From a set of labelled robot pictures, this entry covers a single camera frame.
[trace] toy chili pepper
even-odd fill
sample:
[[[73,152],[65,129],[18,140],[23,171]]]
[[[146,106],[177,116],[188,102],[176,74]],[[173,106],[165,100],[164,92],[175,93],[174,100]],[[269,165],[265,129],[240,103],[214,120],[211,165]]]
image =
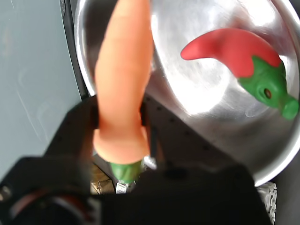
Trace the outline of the toy chili pepper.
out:
[[[241,86],[258,101],[279,108],[289,120],[298,113],[299,102],[287,93],[283,61],[265,40],[252,32],[214,30],[189,43],[181,57],[215,58],[227,65]]]

